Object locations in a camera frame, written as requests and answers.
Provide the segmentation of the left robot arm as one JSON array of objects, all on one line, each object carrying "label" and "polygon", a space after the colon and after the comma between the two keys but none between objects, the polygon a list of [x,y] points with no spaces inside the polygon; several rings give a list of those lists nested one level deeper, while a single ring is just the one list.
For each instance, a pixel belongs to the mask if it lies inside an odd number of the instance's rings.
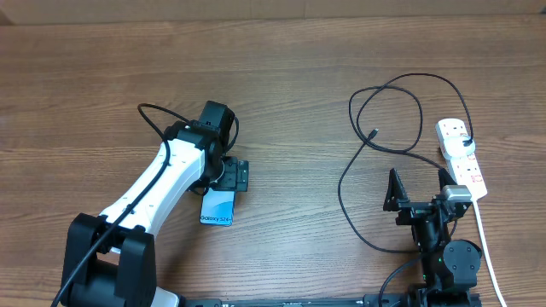
[{"label": "left robot arm", "polygon": [[230,156],[240,124],[226,105],[207,101],[197,120],[157,133],[160,149],[134,184],[99,215],[78,214],[67,232],[54,306],[219,306],[159,287],[155,241],[187,192],[201,197],[200,223],[230,226],[235,198],[247,191],[249,164]]}]

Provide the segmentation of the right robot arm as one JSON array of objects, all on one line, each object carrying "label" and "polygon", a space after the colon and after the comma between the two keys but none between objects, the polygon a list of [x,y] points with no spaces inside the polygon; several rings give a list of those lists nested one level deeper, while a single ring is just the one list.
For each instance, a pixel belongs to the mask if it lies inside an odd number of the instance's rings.
[{"label": "right robot arm", "polygon": [[[445,169],[439,170],[440,191],[427,202],[407,195],[398,172],[389,172],[384,211],[395,211],[398,226],[410,226],[419,256],[393,271],[380,288],[379,306],[480,306],[477,285],[483,252],[470,240],[453,240],[448,224],[463,217],[473,204],[470,190],[456,183]],[[421,264],[422,284],[408,286],[404,294],[385,294],[398,273]]]}]

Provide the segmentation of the blue Galaxy S24+ smartphone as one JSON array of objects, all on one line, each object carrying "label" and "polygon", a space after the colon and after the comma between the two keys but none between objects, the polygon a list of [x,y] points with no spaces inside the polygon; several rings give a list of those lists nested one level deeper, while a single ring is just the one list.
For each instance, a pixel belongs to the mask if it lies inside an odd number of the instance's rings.
[{"label": "blue Galaxy S24+ smartphone", "polygon": [[229,227],[233,223],[235,191],[210,189],[202,199],[200,222],[202,224]]}]

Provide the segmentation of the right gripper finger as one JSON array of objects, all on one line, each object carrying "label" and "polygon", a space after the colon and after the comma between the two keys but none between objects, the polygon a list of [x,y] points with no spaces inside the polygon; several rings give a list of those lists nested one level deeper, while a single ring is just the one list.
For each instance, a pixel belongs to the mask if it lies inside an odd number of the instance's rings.
[{"label": "right gripper finger", "polygon": [[440,189],[443,189],[445,186],[448,185],[457,185],[457,182],[453,179],[451,174],[445,168],[440,168],[438,175]]},{"label": "right gripper finger", "polygon": [[388,187],[383,210],[400,211],[409,203],[410,199],[405,191],[404,185],[402,184],[401,178],[397,170],[392,168],[389,171]]}]

